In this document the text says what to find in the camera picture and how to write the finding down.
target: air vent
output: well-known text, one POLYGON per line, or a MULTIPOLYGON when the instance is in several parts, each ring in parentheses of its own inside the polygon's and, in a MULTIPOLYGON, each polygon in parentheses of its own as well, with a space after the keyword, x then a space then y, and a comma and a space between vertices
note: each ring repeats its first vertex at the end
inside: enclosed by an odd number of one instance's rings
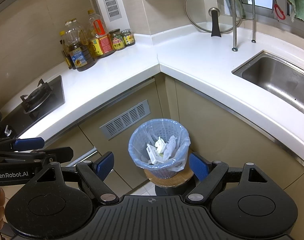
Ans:
POLYGON ((120 114, 116 118, 107 122, 100 127, 101 131, 104 133, 106 138, 110 140, 120 132, 124 131, 126 128, 135 124, 137 121, 141 120, 143 117, 150 114, 150 108, 148 101, 144 100, 143 102, 137 104, 131 109, 127 110, 123 114, 120 114))
POLYGON ((104 0, 104 5, 110 21, 120 19, 122 17, 117 0, 104 0))

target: trash can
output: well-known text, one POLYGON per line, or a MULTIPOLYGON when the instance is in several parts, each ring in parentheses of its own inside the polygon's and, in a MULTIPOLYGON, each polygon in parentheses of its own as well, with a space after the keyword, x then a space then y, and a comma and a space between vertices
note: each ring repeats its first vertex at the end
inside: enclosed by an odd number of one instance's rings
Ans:
POLYGON ((160 179, 168 179, 184 169, 190 144, 188 131, 177 121, 152 119, 143 123, 134 131, 129 141, 128 150, 136 166, 151 171, 154 176, 160 179), (164 163, 149 164, 147 144, 154 145, 159 137, 167 142, 172 135, 177 140, 171 157, 164 163))

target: cabinet door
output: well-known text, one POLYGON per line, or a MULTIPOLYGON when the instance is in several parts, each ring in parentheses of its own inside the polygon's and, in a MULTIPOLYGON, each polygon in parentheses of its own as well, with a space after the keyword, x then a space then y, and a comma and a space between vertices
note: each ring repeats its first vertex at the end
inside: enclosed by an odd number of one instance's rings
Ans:
POLYGON ((292 156, 250 125, 176 81, 180 123, 188 130, 191 149, 209 161, 230 167, 252 162, 280 187, 304 173, 292 156))
MULTIPOLYGON (((95 162, 101 157, 100 153, 93 154, 87 160, 95 162)), ((104 180, 105 185, 107 185, 115 194, 119 197, 128 193, 131 188, 126 182, 116 173, 115 170, 112 170, 109 175, 104 180)))
MULTIPOLYGON (((70 146, 73 150, 73 158, 71 162, 94 148, 94 146, 77 125, 71 130, 60 135, 59 138, 54 143, 51 143, 49 146, 47 146, 46 149, 67 146, 70 146)), ((61 166, 66 166, 69 163, 70 162, 62 163, 61 166)))
POLYGON ((162 117, 156 85, 153 82, 88 118, 85 122, 80 123, 79 126, 101 154, 108 151, 113 152, 115 157, 114 170, 131 188, 135 188, 147 178, 143 169, 137 167, 129 155, 128 144, 130 137, 142 123, 162 117), (100 127, 145 99, 148 100, 151 113, 115 137, 107 140, 100 127))
POLYGON ((295 201, 298 217, 291 232, 295 240, 304 240, 304 174, 285 189, 285 192, 295 201))

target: stainless steel sink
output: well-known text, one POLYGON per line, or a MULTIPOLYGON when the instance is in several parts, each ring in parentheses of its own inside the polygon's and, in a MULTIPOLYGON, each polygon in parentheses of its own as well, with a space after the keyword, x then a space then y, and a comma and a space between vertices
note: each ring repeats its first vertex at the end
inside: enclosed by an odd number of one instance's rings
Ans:
POLYGON ((262 52, 233 74, 269 91, 304 114, 304 70, 297 66, 262 52))

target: jar lid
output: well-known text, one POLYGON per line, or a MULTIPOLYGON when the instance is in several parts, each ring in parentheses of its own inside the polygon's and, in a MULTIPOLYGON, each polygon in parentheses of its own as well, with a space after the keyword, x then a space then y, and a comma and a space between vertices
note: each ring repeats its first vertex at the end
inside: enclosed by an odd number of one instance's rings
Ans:
POLYGON ((119 32, 119 31, 120 31, 120 29, 115 29, 115 30, 110 31, 109 33, 110 33, 110 34, 113 34, 113 33, 119 32))
POLYGON ((129 33, 129 32, 131 32, 131 29, 125 29, 125 30, 121 31, 122 34, 123 33, 129 33))

